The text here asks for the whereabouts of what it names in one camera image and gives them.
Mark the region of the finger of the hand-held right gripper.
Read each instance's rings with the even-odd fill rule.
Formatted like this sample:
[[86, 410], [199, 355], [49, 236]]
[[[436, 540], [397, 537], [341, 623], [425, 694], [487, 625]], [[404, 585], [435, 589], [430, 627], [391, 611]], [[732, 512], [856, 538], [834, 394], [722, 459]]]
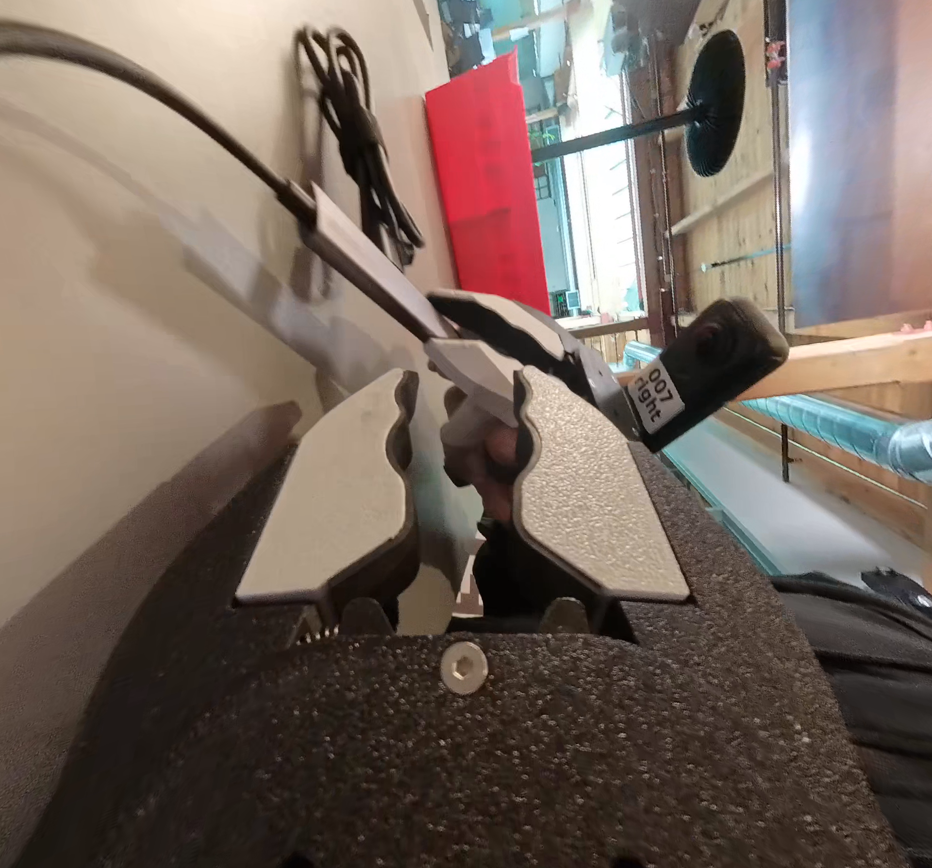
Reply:
[[516, 426], [515, 384], [519, 361], [478, 339], [432, 338], [424, 343], [428, 360], [457, 387], [465, 402], [483, 416]]
[[548, 315], [502, 296], [455, 289], [429, 292], [429, 303], [463, 338], [483, 341], [521, 364], [572, 367], [579, 343]]

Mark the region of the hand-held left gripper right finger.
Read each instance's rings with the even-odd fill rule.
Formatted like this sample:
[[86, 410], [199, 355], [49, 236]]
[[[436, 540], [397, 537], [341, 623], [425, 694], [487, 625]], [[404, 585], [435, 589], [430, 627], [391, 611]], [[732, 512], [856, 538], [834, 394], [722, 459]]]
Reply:
[[519, 536], [601, 599], [683, 603], [691, 590], [623, 434], [534, 367], [516, 373], [528, 462], [515, 484]]

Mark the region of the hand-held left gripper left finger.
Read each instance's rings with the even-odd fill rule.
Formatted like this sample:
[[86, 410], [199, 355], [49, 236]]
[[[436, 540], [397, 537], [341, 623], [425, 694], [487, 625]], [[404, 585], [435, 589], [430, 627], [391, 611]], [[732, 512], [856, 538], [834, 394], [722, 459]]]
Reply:
[[241, 604], [385, 604], [415, 580], [418, 373], [393, 369], [300, 440], [239, 581]]

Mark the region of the red plastic bin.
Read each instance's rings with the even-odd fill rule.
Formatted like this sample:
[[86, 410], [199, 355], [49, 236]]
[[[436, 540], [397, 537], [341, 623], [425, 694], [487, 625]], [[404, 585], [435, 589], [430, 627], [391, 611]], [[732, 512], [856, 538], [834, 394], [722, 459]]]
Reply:
[[460, 288], [550, 315], [517, 54], [428, 91], [425, 109]]

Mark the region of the grey usb hub with cable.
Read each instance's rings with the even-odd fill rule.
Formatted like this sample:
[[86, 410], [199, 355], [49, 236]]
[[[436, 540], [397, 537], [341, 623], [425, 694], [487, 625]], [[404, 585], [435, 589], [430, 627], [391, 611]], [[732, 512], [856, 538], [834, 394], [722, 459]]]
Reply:
[[446, 319], [389, 257], [380, 253], [319, 186], [308, 191], [273, 172], [194, 102], [134, 61], [87, 39], [31, 23], [2, 21], [1, 52], [69, 63], [145, 93], [201, 130], [275, 195], [309, 229], [310, 249], [415, 338], [455, 338]]

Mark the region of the person's right hand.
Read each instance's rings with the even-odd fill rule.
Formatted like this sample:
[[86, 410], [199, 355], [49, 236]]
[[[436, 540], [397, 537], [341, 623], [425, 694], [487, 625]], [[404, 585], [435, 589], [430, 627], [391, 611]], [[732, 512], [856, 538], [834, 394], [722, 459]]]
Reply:
[[519, 473], [517, 440], [516, 429], [496, 424], [486, 431], [467, 461], [470, 482], [483, 502], [483, 511], [506, 524], [512, 519], [514, 484]]

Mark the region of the large dark panel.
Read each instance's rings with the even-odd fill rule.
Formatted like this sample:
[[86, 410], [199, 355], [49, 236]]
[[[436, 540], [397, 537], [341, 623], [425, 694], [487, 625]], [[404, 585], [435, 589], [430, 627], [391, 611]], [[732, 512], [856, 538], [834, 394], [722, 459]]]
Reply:
[[930, 308], [931, 0], [786, 0], [795, 323]]

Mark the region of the silver ventilation duct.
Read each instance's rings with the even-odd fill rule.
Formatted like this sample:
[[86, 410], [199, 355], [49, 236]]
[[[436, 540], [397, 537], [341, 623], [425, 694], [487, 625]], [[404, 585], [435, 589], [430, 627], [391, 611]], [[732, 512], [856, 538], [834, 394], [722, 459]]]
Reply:
[[786, 361], [727, 398], [858, 459], [926, 486], [930, 419], [895, 421], [828, 399], [842, 389], [929, 384], [931, 333], [896, 332], [791, 347]]

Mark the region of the black round pedestal stand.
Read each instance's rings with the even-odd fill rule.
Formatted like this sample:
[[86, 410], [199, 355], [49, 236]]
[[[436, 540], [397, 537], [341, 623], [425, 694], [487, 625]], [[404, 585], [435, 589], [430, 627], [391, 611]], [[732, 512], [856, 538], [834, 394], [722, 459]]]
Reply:
[[728, 163], [740, 132], [747, 70], [739, 36], [712, 35], [693, 66], [686, 106], [669, 115], [622, 125], [531, 151], [533, 164], [599, 149], [672, 129], [683, 129], [688, 161], [700, 177], [718, 175]]

